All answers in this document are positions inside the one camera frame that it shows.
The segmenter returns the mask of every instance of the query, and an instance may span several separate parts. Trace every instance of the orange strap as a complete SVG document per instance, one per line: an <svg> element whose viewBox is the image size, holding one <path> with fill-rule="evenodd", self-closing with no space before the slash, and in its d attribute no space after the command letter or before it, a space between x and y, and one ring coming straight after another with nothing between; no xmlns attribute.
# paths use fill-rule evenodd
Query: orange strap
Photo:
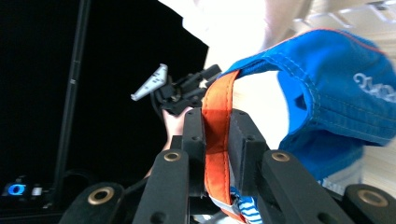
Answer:
<svg viewBox="0 0 396 224"><path fill-rule="evenodd" d="M212 198L231 205L228 134L233 109L233 82L239 71L216 80L207 90L202 113L205 121L205 186ZM244 219L224 211L230 217Z"/></svg>

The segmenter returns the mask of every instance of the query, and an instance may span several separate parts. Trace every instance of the blue cap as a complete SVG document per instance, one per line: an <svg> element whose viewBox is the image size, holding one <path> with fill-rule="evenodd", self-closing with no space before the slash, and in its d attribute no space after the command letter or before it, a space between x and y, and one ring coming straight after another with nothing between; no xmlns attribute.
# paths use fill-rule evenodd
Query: blue cap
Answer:
<svg viewBox="0 0 396 224"><path fill-rule="evenodd" d="M238 61L223 75L234 70L239 77L279 71L290 112L279 148L316 179L361 158L364 145L384 146L396 135L395 72L387 56L359 36L313 30Z"/></svg>

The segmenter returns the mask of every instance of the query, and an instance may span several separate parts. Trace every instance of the blue light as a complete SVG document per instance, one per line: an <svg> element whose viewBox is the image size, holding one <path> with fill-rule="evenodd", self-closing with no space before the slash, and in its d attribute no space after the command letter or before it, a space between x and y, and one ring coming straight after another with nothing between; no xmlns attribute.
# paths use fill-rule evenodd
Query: blue light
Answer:
<svg viewBox="0 0 396 224"><path fill-rule="evenodd" d="M24 193L24 190L25 190L25 185L14 184L9 186L8 193L10 195L22 195Z"/></svg>

